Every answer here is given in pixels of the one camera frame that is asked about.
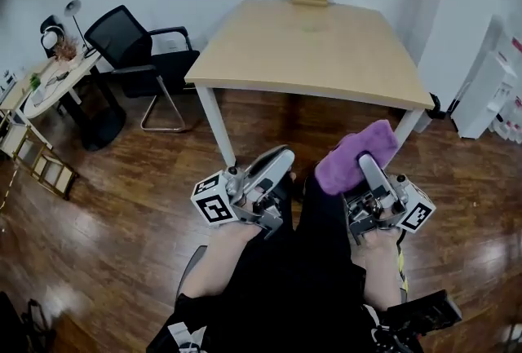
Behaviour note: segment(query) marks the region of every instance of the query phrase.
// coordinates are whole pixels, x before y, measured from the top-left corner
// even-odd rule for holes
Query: table leg
[[[76,104],[74,98],[70,94],[65,94],[60,98],[60,102],[74,122],[80,127],[83,147],[87,150],[102,148],[104,146],[103,140],[98,136],[91,120],[82,111],[80,106]]]
[[[423,109],[413,109],[411,111],[406,111],[406,114],[400,120],[399,125],[395,128],[395,136],[399,141],[399,146],[402,146],[406,139],[409,136],[409,133],[414,129],[415,124],[417,124],[418,119],[424,113]]]
[[[218,142],[223,159],[227,166],[234,166],[236,164],[236,157],[234,156],[234,151],[232,150],[232,145],[230,144],[230,139],[228,138],[227,129],[223,123],[218,103],[215,100],[214,91],[212,88],[205,88],[203,86],[196,86],[196,90],[201,105],[203,105],[203,109],[205,109],[210,128],[214,133],[215,141]]]
[[[25,116],[24,112],[18,108],[16,109],[16,115],[21,118],[22,122],[31,129],[31,131],[43,142],[46,144],[46,146],[49,149],[52,149],[52,144],[47,141],[47,139],[38,131],[36,128],[34,128],[33,124],[29,119]]]
[[[73,97],[74,102],[76,104],[82,105],[82,100],[80,99],[80,97],[78,96],[78,94],[76,93],[76,91],[73,88],[70,89],[69,94],[71,94],[71,96]]]
[[[100,89],[102,95],[108,102],[108,106],[122,119],[125,120],[126,114],[122,107],[120,107],[120,104],[116,101],[116,98],[114,98],[113,93],[107,86],[107,84],[104,82],[100,75],[100,71],[94,66],[91,69],[91,76],[93,77],[96,86],[98,86],[98,89]]]

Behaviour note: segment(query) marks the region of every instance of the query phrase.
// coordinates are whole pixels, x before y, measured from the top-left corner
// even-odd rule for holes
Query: chair armrest
[[[143,66],[130,66],[129,68],[114,69],[112,75],[123,75],[125,73],[137,73],[137,72],[149,72],[156,70],[156,66],[153,64],[144,64]]]
[[[151,30],[148,32],[151,36],[156,36],[158,34],[165,34],[165,33],[180,33],[183,34],[183,37],[185,37],[185,42],[187,43],[187,47],[190,51],[192,51],[192,44],[190,42],[190,39],[188,38],[188,31],[183,26],[180,25],[179,27],[170,27],[168,29],[157,29],[157,30]]]

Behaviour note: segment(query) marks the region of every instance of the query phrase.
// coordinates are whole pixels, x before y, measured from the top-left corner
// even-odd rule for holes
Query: desk lamp
[[[80,0],[72,0],[70,3],[68,3],[65,6],[64,14],[66,17],[73,17],[74,23],[76,25],[76,28],[78,29],[78,32],[80,33],[80,36],[82,36],[83,44],[85,45],[85,57],[88,57],[92,54],[92,51],[94,50],[93,47],[89,47],[85,41],[85,38],[83,37],[82,31],[80,30],[80,26],[78,25],[78,22],[76,21],[76,14],[82,9],[82,1]]]

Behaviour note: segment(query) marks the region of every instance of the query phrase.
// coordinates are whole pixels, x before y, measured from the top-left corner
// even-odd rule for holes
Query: black office chair
[[[152,36],[164,33],[180,33],[185,37],[186,51],[152,55]],[[186,130],[170,94],[179,93],[185,87],[185,75],[199,56],[194,51],[185,27],[147,31],[129,10],[121,5],[96,21],[85,33],[86,40],[114,67],[113,74],[121,75],[123,93],[129,98],[153,96],[141,128],[145,131]],[[181,126],[176,128],[145,127],[150,112],[159,95],[169,100]]]

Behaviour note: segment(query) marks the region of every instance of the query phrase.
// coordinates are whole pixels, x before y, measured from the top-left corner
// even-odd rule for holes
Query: table top
[[[9,91],[9,94],[7,94],[6,98],[0,104],[0,109],[5,111],[16,110],[31,92],[31,75],[36,73],[38,76],[40,76],[54,60],[54,58],[46,59],[31,68],[31,70],[29,70],[28,73],[22,79],[17,81],[16,84],[12,87],[12,89]]]
[[[92,56],[82,59],[81,56],[73,59],[70,64],[64,64],[63,62],[53,62],[40,76],[42,85],[46,85],[49,80],[61,73],[69,70],[69,75],[63,81],[57,81],[53,85],[49,85],[45,88],[45,95],[43,101],[39,105],[34,105],[31,100],[33,92],[30,94],[27,102],[25,103],[24,114],[27,118],[35,118],[38,115],[44,113],[47,109],[52,107],[58,99],[67,94],[70,89],[75,86],[84,76],[89,74],[89,71],[98,63],[100,60],[100,53],[96,52]],[[78,66],[74,69],[70,69],[71,65]]]
[[[192,66],[196,86],[433,108],[417,68],[378,11],[245,0]]]

